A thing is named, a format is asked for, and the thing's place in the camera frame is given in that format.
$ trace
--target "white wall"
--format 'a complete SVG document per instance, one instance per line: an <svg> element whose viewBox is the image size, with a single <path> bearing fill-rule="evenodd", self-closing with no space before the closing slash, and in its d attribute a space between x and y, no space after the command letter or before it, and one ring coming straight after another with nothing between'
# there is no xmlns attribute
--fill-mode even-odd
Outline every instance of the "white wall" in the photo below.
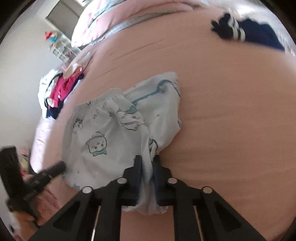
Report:
<svg viewBox="0 0 296 241"><path fill-rule="evenodd" d="M49 52L44 33L49 26L34 6L23 13L0 44L0 147L31 147L41 117L39 80L62 62ZM0 216L9 223L0 184Z"/></svg>

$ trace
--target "white stripe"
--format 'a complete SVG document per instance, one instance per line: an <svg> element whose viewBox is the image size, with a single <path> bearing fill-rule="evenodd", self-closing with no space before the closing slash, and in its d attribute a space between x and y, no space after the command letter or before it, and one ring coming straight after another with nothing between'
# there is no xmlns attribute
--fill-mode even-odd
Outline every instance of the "white stripe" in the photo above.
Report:
<svg viewBox="0 0 296 241"><path fill-rule="evenodd" d="M246 33L244 32L244 30L242 28L239 28L239 30L241 31L241 41L244 42L246 40Z"/></svg>
<svg viewBox="0 0 296 241"><path fill-rule="evenodd" d="M239 28L239 23L237 22L237 20L235 18L233 18L233 19L234 19L234 27Z"/></svg>
<svg viewBox="0 0 296 241"><path fill-rule="evenodd" d="M239 39L239 33L237 31L237 28L232 27L233 30L233 39L238 40Z"/></svg>
<svg viewBox="0 0 296 241"><path fill-rule="evenodd" d="M230 15L230 18L229 18L229 20L228 20L228 25L230 26L230 27L233 27L233 25L234 25L234 18Z"/></svg>

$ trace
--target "bed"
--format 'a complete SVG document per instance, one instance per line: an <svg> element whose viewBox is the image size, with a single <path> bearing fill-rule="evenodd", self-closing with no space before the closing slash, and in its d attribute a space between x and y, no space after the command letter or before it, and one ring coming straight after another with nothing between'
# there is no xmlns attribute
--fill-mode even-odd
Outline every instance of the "bed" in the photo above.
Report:
<svg viewBox="0 0 296 241"><path fill-rule="evenodd" d="M158 16L84 48L81 55L92 53L84 80L58 119L41 119L37 127L33 169L61 159L64 127L76 105L174 71L183 126L160 153L163 165L189 186L213 187L268 241L279 240L296 216L296 59L221 40L210 23L223 12L202 5ZM76 193L61 178L49 189L59 206ZM123 213L121 225L123 241L174 240L171 209Z"/></svg>

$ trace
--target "elastic waistband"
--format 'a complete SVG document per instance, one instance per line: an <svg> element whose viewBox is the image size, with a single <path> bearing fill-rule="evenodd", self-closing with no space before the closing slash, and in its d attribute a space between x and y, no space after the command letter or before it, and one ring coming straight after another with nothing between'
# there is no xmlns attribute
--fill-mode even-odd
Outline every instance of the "elastic waistband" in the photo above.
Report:
<svg viewBox="0 0 296 241"><path fill-rule="evenodd" d="M76 114L76 113L84 111L84 110L90 110L93 106L98 105L100 102L104 101L105 99L112 98L116 95L123 95L124 96L124 93L122 92L121 89L118 89L118 88L110 89L109 91L107 91L104 94L102 94L101 96L91 100L90 102L76 105L73 110L73 114Z"/></svg>

